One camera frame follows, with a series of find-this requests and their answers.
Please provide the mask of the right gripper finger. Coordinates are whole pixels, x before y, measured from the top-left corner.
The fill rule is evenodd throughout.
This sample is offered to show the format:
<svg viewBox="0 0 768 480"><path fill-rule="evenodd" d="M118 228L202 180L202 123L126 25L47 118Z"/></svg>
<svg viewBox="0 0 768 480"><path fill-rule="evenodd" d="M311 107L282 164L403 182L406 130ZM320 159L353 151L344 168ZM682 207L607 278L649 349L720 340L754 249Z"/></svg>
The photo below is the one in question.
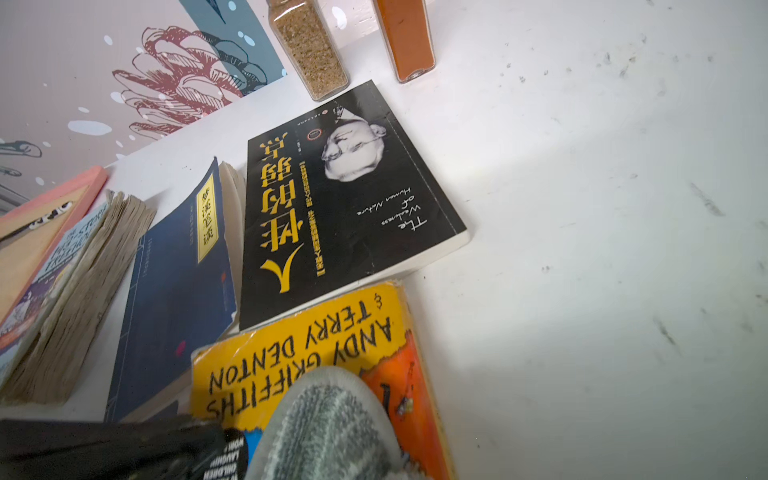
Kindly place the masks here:
<svg viewBox="0 0 768 480"><path fill-rule="evenodd" d="M214 421L143 423L3 420L3 479L203 479L238 453Z"/></svg>

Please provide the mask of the grey striped cleaning cloth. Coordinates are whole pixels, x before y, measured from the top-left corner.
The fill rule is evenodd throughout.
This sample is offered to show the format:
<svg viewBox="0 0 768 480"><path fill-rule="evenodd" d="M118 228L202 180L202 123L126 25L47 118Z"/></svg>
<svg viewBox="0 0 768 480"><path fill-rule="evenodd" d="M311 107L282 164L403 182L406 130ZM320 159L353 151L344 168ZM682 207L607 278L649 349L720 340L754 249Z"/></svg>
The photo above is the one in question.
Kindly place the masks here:
<svg viewBox="0 0 768 480"><path fill-rule="evenodd" d="M403 453L372 390L339 367L301 377L283 396L247 479L426 479Z"/></svg>

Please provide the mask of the black Chinese paperback book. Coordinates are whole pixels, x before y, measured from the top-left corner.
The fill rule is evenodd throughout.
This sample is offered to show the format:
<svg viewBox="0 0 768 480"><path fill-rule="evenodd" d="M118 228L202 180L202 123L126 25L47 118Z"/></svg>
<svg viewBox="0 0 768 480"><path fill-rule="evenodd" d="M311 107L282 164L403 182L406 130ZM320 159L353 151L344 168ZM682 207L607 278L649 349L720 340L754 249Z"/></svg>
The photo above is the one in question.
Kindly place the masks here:
<svg viewBox="0 0 768 480"><path fill-rule="evenodd" d="M469 230L373 82L248 142L240 327L466 245Z"/></svg>

